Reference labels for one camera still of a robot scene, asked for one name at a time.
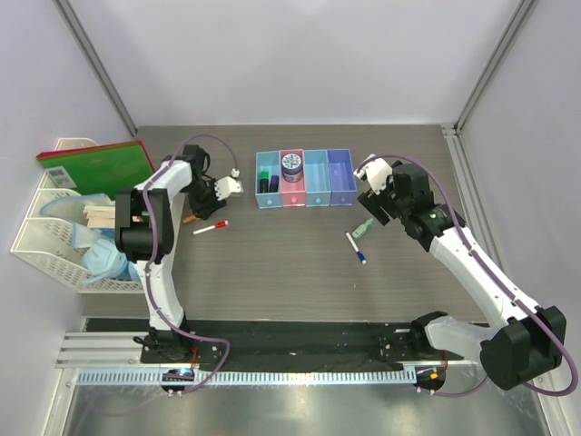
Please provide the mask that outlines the orange small stationery item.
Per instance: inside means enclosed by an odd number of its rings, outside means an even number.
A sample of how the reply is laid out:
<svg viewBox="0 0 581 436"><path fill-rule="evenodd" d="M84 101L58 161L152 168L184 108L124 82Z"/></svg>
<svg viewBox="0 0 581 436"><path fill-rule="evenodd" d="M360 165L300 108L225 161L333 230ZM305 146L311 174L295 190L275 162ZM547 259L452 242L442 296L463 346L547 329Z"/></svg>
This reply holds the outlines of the orange small stationery item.
<svg viewBox="0 0 581 436"><path fill-rule="evenodd" d="M199 220L199 218L198 218L198 217L196 217L196 216L194 216L194 215L190 215L190 216L187 216L187 217L183 218L183 219L182 219L182 223L183 223L183 224L190 224L190 223L195 223L195 222L197 222L198 220Z"/></svg>

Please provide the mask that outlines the red white marker pen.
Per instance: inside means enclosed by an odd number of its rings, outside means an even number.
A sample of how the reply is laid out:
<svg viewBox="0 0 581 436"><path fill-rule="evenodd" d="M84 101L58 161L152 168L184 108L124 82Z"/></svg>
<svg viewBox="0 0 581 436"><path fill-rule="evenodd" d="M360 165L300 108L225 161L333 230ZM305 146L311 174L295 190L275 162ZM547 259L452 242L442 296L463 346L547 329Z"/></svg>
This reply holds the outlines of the red white marker pen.
<svg viewBox="0 0 581 436"><path fill-rule="evenodd" d="M200 235L200 234L203 234L203 233L207 233L207 232L210 232L210 231L213 231L213 230L225 228L228 225L229 225L229 221L228 220L219 221L219 222L217 222L215 224L208 225L208 226L205 226L205 227L202 227L200 229L196 229L196 230L192 231L192 235L193 236L197 236L197 235Z"/></svg>

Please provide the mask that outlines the light green correction tape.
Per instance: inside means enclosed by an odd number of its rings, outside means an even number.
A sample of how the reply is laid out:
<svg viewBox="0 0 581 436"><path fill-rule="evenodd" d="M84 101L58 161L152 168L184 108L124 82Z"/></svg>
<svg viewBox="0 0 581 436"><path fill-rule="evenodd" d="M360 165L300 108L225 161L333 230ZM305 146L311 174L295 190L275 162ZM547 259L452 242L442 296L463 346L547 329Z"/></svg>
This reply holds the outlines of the light green correction tape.
<svg viewBox="0 0 581 436"><path fill-rule="evenodd" d="M365 232L371 227L374 220L372 218L366 220L364 223L360 224L355 230L351 232L351 236L354 240L359 239L362 237Z"/></svg>

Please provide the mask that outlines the green black highlighter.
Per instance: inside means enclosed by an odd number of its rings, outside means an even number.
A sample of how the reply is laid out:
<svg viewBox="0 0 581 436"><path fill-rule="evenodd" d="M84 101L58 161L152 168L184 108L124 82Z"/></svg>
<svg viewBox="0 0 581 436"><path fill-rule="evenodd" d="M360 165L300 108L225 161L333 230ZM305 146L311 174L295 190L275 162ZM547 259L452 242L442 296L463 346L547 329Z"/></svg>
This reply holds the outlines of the green black highlighter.
<svg viewBox="0 0 581 436"><path fill-rule="evenodd" d="M259 177L258 193L269 191L270 174L268 171L261 171Z"/></svg>

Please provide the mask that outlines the purple plastic bin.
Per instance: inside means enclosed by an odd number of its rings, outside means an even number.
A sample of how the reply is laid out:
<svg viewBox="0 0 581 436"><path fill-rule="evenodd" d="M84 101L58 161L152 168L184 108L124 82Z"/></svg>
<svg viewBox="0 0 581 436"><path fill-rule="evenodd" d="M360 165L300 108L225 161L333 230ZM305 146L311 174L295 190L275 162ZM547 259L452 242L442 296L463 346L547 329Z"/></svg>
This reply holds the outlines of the purple plastic bin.
<svg viewBox="0 0 581 436"><path fill-rule="evenodd" d="M330 173L330 206L347 206L356 201L357 186L349 149L327 151Z"/></svg>

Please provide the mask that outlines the purple black highlighter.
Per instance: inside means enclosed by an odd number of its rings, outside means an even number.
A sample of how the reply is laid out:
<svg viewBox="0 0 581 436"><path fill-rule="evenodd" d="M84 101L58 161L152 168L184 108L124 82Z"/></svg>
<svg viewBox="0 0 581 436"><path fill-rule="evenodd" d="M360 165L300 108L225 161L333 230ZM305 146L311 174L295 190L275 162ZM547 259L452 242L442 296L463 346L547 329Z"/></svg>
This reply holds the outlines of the purple black highlighter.
<svg viewBox="0 0 581 436"><path fill-rule="evenodd" d="M269 184L269 192L277 193L279 190L280 177L278 175L273 175Z"/></svg>

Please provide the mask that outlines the light blue end bin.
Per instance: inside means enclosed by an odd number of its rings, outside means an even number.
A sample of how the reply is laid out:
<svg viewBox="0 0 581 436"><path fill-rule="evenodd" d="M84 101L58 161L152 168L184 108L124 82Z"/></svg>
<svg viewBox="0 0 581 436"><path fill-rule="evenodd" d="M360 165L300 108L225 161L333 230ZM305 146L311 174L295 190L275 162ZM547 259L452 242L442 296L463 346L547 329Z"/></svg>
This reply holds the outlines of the light blue end bin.
<svg viewBox="0 0 581 436"><path fill-rule="evenodd" d="M282 207L280 151L256 153L254 194L260 209Z"/></svg>

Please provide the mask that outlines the blue white marker pen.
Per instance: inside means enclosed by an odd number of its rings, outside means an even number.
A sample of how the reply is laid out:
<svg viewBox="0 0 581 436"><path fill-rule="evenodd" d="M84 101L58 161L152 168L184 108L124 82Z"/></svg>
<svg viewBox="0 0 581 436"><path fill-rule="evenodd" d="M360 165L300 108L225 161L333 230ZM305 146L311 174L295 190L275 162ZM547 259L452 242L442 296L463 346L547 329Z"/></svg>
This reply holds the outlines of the blue white marker pen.
<svg viewBox="0 0 581 436"><path fill-rule="evenodd" d="M367 263L367 259L365 257L365 255L363 254L363 252L360 250L360 248L358 247L358 245L355 242L355 239L353 238L353 236L351 235L351 233L346 232L345 233L351 247L353 248L355 254L357 255L359 262L361 264L366 264Z"/></svg>

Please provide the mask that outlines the blue plastic bin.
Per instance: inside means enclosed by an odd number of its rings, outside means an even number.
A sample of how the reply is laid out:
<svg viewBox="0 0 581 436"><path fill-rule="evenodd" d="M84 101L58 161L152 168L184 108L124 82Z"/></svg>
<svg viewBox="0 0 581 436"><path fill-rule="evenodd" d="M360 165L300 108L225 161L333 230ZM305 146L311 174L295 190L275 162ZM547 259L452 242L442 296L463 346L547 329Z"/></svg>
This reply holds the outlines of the blue plastic bin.
<svg viewBox="0 0 581 436"><path fill-rule="evenodd" d="M331 186L327 151L305 150L303 172L306 206L329 206Z"/></svg>

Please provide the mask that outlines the blue slime jar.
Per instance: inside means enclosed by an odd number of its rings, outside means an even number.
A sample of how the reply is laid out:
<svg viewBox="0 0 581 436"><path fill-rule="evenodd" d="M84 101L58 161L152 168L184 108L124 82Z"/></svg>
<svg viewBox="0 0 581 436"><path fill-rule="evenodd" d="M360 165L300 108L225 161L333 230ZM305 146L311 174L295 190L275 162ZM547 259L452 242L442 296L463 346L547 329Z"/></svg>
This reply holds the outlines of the blue slime jar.
<svg viewBox="0 0 581 436"><path fill-rule="evenodd" d="M288 153L281 157L281 174L288 183L297 183L303 176L303 159L300 154Z"/></svg>

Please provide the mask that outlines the pink plastic bin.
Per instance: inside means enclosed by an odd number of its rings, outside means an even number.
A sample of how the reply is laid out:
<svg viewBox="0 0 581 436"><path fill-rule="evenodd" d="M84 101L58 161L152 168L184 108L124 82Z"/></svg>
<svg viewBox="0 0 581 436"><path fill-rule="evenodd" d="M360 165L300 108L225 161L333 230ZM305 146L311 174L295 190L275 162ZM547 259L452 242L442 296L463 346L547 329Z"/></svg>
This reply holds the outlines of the pink plastic bin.
<svg viewBox="0 0 581 436"><path fill-rule="evenodd" d="M281 157L288 153L300 154L303 159L303 176L297 183L286 182L281 174L281 196L284 207L300 207L306 205L306 188L304 175L304 152L302 149L281 150Z"/></svg>

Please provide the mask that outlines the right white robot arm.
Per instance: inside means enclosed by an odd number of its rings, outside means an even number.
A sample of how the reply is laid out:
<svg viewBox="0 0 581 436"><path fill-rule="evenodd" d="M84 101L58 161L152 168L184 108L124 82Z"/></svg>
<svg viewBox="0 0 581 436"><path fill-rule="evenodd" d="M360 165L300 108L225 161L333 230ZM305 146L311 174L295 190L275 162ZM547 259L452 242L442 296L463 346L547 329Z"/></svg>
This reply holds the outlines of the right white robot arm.
<svg viewBox="0 0 581 436"><path fill-rule="evenodd" d="M408 237L440 261L485 316L486 325L460 322L431 312L410 325L410 348L422 359L450 352L481 365L487 378L509 391L566 362L571 382L578 373L564 347L566 317L555 306L541 307L521 291L478 245L449 201L437 203L433 175L416 163L369 156L354 172L368 184L359 203L381 224L397 220Z"/></svg>

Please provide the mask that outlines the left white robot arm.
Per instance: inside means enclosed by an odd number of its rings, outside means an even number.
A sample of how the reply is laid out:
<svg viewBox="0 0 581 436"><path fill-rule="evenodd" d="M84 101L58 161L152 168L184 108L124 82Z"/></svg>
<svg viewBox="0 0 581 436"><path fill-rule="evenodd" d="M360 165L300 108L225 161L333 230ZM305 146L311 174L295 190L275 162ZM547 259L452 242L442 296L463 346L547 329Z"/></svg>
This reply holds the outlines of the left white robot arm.
<svg viewBox="0 0 581 436"><path fill-rule="evenodd" d="M187 144L177 156L166 157L143 183L116 195L114 241L142 283L149 310L149 328L133 340L142 346L141 362L185 362L194 340L172 278L172 259L180 217L172 204L185 197L192 215L206 220L226 205L218 198L217 180L207 174L211 157Z"/></svg>

